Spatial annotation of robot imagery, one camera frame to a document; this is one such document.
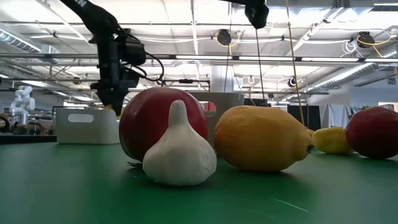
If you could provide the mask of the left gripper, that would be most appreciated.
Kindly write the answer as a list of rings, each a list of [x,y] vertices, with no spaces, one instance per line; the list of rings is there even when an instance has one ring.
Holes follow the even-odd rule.
[[[117,116],[121,114],[126,91],[135,88],[139,81],[139,74],[126,68],[130,64],[122,60],[122,46],[126,34],[123,30],[117,33],[94,32],[90,42],[97,46],[100,79],[92,83],[90,88],[98,90],[98,98],[104,106],[112,106]]]

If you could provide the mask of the small white garlic bulb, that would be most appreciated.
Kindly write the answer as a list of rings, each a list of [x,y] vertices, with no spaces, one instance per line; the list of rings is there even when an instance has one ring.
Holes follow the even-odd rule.
[[[206,181],[216,167],[216,153],[190,125],[185,103],[173,101],[167,130],[143,158],[144,172],[160,184],[193,186]]]

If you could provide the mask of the grey plastic basket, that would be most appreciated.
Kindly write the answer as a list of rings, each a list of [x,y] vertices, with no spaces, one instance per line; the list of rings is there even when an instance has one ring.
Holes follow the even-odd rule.
[[[214,146],[215,126],[223,113],[235,106],[244,104],[244,95],[241,93],[228,93],[228,92],[209,92],[209,91],[190,91],[198,101],[209,102],[214,105],[214,111],[207,111],[212,104],[204,106],[205,116],[208,123],[207,141]]]

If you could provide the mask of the orange-yellow lemon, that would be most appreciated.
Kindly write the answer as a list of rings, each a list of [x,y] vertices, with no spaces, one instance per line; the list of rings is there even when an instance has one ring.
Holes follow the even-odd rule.
[[[216,152],[241,170],[282,171],[304,160],[309,145],[306,127],[279,108],[235,106],[215,126]]]

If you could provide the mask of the white plastic basket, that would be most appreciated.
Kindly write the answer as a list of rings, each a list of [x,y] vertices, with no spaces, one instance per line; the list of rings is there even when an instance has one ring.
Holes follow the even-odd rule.
[[[55,132],[59,144],[119,144],[119,122],[113,110],[57,108]]]

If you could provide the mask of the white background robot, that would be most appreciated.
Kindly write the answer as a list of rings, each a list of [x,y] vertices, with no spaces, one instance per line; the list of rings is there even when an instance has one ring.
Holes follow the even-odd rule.
[[[19,86],[15,91],[9,111],[18,124],[27,124],[29,112],[35,109],[35,99],[30,95],[32,91],[31,86]]]

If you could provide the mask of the green table mat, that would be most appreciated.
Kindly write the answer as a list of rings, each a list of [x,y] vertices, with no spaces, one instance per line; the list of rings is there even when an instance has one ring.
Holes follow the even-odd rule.
[[[195,187],[168,187],[119,146],[0,146],[0,224],[398,224],[398,156],[312,152],[278,173],[218,161]]]

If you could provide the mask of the white building column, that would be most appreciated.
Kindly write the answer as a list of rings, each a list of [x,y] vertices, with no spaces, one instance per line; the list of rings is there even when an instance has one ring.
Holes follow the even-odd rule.
[[[232,66],[213,66],[210,74],[210,91],[227,92],[234,91],[234,71]]]

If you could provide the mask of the black standing panel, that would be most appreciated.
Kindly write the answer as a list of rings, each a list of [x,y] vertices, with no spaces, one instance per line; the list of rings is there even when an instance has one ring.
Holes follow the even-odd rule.
[[[302,122],[300,108],[302,109],[303,113],[304,125],[308,129],[311,129],[313,131],[320,129],[321,128],[320,107],[310,106],[310,105],[302,105],[301,107],[297,105],[288,105],[287,112],[291,114],[299,122]]]

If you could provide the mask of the white hanging cloth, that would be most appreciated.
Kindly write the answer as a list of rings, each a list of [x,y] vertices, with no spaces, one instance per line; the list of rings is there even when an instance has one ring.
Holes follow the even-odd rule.
[[[352,112],[346,105],[326,104],[320,113],[321,128],[345,128],[351,118]]]

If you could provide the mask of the black gantry frame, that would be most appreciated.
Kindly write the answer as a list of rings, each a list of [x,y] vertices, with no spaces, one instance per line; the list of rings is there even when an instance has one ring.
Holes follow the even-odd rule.
[[[175,83],[175,82],[177,82],[177,83],[181,83],[181,84],[193,84],[193,83],[197,83],[199,86],[202,84],[202,83],[207,83],[208,84],[208,88],[205,88],[205,91],[210,91],[210,81],[209,80],[192,80],[192,79],[189,79],[189,78],[183,78],[183,79],[177,79],[177,80],[168,80],[168,79],[165,79],[165,80],[161,80],[159,83],[160,83],[160,85],[161,86],[170,86],[171,84],[173,84],[173,83]]]

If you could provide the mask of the long ceiling light rail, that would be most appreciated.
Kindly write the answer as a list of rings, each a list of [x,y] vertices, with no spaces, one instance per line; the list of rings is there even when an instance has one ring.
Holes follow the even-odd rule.
[[[155,55],[164,60],[245,60],[260,58],[265,62],[291,62],[292,57],[278,56],[221,56],[221,55]],[[12,54],[0,53],[0,58],[98,58],[96,54]],[[332,63],[398,63],[398,58],[353,58],[353,57],[294,57],[296,62],[332,62]]]

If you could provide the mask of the grey ventilation duct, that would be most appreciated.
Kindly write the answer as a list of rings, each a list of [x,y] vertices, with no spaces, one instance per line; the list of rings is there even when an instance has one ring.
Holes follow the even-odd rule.
[[[11,34],[10,32],[2,28],[0,28],[0,41],[5,42],[9,45],[13,45],[14,47],[26,51],[28,53],[37,54],[41,52],[41,50],[38,47],[26,42],[25,40]]]

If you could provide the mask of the silver flexible duct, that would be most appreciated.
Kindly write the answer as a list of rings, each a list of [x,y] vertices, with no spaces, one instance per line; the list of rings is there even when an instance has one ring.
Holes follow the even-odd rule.
[[[337,70],[336,72],[333,72],[321,80],[309,85],[305,92],[334,88],[350,81],[371,75],[383,68],[390,67],[394,63],[398,63],[398,43],[382,49],[381,55],[381,58],[376,58],[375,56],[373,58],[366,58],[363,60],[363,63],[359,65]]]

